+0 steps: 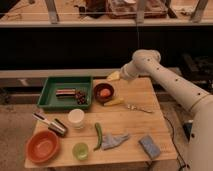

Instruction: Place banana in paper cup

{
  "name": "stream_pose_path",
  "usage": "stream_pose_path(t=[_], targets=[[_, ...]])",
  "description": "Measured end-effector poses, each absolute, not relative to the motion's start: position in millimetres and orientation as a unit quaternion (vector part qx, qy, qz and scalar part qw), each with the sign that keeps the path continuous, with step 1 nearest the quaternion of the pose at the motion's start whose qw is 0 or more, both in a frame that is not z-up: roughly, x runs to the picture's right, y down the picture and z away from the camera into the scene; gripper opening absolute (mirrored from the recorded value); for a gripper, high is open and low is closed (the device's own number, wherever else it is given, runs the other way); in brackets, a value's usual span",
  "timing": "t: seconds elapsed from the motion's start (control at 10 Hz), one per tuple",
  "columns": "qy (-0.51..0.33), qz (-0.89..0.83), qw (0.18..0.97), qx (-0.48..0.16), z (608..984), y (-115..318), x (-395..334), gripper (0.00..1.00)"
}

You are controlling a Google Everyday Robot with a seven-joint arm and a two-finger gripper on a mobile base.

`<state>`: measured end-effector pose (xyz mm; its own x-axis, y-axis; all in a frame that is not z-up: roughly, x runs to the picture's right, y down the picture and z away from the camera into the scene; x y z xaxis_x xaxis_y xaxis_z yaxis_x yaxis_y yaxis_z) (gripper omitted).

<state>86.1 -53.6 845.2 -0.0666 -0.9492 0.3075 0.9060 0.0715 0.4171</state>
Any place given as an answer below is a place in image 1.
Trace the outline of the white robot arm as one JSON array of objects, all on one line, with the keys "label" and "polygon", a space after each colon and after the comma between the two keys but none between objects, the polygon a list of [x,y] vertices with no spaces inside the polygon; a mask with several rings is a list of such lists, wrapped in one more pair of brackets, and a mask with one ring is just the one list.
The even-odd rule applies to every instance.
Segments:
[{"label": "white robot arm", "polygon": [[142,73],[150,75],[185,110],[194,115],[189,141],[187,171],[213,171],[213,95],[160,64],[157,50],[137,50],[132,60],[108,81],[133,80]]}]

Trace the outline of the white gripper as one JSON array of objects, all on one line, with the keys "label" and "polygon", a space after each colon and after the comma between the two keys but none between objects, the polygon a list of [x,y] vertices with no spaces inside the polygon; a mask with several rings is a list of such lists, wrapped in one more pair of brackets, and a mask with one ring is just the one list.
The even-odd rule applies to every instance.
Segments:
[{"label": "white gripper", "polygon": [[120,77],[124,80],[134,80],[138,77],[138,70],[132,62],[125,64],[119,71],[114,71],[107,76],[108,81],[117,81]]}]

